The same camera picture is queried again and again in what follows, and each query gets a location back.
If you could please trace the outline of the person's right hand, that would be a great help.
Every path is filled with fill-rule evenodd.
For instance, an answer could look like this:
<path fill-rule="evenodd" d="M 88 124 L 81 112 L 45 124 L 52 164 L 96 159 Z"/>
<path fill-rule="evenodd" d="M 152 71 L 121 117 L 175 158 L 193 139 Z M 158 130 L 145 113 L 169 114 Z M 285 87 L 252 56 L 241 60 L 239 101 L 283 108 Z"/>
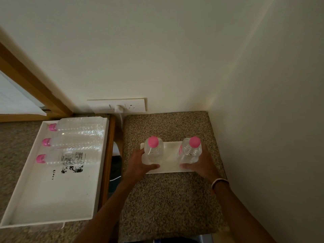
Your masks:
<path fill-rule="evenodd" d="M 196 173 L 203 177 L 210 184 L 217 178 L 222 178 L 219 174 L 215 164 L 213 163 L 212 156 L 208 151 L 208 148 L 205 143 L 201 144 L 202 153 L 199 156 L 199 159 L 196 163 L 197 171 Z"/>

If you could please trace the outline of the person's left hand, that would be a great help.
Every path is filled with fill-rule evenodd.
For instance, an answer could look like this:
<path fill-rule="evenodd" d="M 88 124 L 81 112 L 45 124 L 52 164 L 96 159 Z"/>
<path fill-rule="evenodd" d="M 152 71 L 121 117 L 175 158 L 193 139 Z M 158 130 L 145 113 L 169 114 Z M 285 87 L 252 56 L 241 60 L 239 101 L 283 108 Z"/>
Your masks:
<path fill-rule="evenodd" d="M 127 169 L 123 175 L 122 182 L 128 186 L 134 186 L 139 182 L 146 173 L 144 173 L 144 164 L 142 163 L 142 155 L 144 149 L 136 148 L 133 150 L 128 160 Z"/>

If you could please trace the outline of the clear bottle with pink cap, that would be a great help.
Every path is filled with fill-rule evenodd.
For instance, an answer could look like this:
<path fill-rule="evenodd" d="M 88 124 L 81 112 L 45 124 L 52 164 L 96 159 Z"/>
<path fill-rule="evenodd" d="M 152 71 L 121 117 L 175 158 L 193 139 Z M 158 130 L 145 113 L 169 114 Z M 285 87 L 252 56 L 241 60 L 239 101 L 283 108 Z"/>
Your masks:
<path fill-rule="evenodd" d="M 51 166 L 82 166 L 86 162 L 86 153 L 81 151 L 54 150 L 36 157 L 36 163 Z"/>
<path fill-rule="evenodd" d="M 180 164 L 195 163 L 202 153 L 201 140 L 197 136 L 185 138 L 178 150 L 177 160 Z"/>
<path fill-rule="evenodd" d="M 146 165 L 161 165 L 164 157 L 164 142 L 161 138 L 150 136 L 144 142 L 144 154 L 142 155 L 142 163 Z"/>
<path fill-rule="evenodd" d="M 53 148 L 99 147 L 104 138 L 97 135 L 56 135 L 42 140 L 42 146 Z"/>
<path fill-rule="evenodd" d="M 50 131 L 101 131 L 105 129 L 107 118 L 79 117 L 62 118 L 57 123 L 48 126 Z"/>

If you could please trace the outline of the person's right forearm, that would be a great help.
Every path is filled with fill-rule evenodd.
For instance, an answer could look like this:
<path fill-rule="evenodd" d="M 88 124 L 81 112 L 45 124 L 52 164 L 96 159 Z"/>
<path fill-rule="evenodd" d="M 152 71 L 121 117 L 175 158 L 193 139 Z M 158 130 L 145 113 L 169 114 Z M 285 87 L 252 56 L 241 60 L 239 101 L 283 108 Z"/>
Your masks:
<path fill-rule="evenodd" d="M 236 243 L 277 243 L 241 203 L 229 184 L 218 183 L 215 194 Z"/>

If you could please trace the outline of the person's left forearm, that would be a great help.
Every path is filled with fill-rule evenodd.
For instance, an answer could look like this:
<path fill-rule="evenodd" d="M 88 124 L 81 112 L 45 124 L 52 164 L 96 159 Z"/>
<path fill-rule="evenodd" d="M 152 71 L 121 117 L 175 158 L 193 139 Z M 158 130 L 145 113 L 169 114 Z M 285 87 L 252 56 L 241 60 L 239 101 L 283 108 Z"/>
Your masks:
<path fill-rule="evenodd" d="M 124 177 L 114 194 L 87 223 L 73 243 L 108 243 L 125 201 L 142 177 Z"/>

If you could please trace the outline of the small white tray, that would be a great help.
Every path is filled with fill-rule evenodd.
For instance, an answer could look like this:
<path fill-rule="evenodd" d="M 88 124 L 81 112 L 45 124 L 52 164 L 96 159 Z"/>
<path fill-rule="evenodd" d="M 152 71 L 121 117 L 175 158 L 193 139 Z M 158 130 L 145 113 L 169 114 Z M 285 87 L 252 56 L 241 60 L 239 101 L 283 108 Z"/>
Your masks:
<path fill-rule="evenodd" d="M 157 163 L 160 165 L 158 169 L 151 170 L 147 174 L 161 174 L 161 173 L 177 173 L 177 172 L 192 172 L 189 169 L 182 169 L 178 161 L 178 152 L 181 142 L 164 142 L 163 157 L 157 161 L 151 162 L 145 154 L 142 155 L 142 163 L 150 165 Z"/>

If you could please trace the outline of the white wristband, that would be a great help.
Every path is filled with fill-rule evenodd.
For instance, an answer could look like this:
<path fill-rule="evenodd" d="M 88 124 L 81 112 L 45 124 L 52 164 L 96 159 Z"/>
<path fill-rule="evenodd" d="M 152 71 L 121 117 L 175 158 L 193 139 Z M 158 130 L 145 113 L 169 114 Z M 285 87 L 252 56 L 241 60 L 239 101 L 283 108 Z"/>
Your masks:
<path fill-rule="evenodd" d="M 226 180 L 226 179 L 223 179 L 223 178 L 217 178 L 213 181 L 213 183 L 211 184 L 211 189 L 212 191 L 215 193 L 215 186 L 218 184 L 218 183 L 226 183 L 226 184 L 229 184 L 229 181 Z"/>

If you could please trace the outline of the black appliance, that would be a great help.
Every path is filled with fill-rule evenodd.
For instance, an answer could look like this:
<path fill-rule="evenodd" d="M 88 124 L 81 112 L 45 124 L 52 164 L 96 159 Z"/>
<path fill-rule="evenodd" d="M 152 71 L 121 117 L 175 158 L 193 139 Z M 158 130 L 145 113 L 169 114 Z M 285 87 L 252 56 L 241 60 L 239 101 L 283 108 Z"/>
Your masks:
<path fill-rule="evenodd" d="M 121 155 L 112 156 L 108 198 L 110 198 L 113 195 L 113 193 L 117 189 L 117 186 L 121 182 L 121 174 L 122 174 L 121 171 L 122 171 L 122 156 Z"/>

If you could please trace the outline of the wooden counter side panel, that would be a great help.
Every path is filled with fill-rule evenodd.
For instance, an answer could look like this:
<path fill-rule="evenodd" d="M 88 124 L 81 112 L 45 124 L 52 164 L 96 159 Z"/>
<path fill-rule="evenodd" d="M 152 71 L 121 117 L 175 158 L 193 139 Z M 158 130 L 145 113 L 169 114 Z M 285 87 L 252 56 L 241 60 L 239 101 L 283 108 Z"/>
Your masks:
<path fill-rule="evenodd" d="M 111 159 L 113 154 L 115 128 L 116 128 L 116 117 L 114 115 L 110 115 L 109 129 L 107 133 L 107 144 L 105 149 L 105 158 L 103 163 L 103 173 L 102 173 L 101 186 L 100 186 L 100 195 L 99 195 L 99 202 L 98 202 L 98 212 L 101 209 L 101 207 L 106 203 L 109 196 Z"/>

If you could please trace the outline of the large white tray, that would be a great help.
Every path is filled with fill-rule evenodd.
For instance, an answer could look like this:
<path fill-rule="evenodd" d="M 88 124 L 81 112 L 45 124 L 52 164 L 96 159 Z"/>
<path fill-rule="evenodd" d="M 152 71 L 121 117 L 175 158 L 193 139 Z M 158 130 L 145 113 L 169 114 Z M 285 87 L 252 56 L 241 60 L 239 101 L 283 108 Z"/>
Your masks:
<path fill-rule="evenodd" d="M 43 121 L 27 157 L 0 228 L 58 224 L 90 220 L 97 213 L 105 160 L 109 119 L 104 119 L 104 139 L 99 163 L 83 167 L 39 164 L 36 157 L 49 152 L 44 138 L 53 136 Z"/>

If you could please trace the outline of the white wall socket plate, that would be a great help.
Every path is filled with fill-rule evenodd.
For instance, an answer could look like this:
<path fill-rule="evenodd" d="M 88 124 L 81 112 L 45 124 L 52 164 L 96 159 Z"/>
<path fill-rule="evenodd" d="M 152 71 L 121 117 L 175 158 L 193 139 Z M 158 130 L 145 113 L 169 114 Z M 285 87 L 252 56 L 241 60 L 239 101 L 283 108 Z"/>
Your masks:
<path fill-rule="evenodd" d="M 115 105 L 124 107 L 124 113 L 145 113 L 145 100 L 141 99 L 102 99 L 102 100 L 87 100 L 87 104 L 96 114 L 115 113 Z"/>

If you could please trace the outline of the wooden window frame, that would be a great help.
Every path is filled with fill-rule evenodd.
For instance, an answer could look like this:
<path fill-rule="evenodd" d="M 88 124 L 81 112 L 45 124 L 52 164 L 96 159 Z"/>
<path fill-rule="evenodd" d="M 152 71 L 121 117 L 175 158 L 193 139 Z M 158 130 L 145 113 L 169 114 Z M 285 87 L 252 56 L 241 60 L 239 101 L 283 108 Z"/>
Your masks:
<path fill-rule="evenodd" d="M 0 114 L 1 122 L 47 121 L 73 117 L 74 113 L 0 42 L 0 70 L 43 103 L 44 116 L 37 114 Z"/>

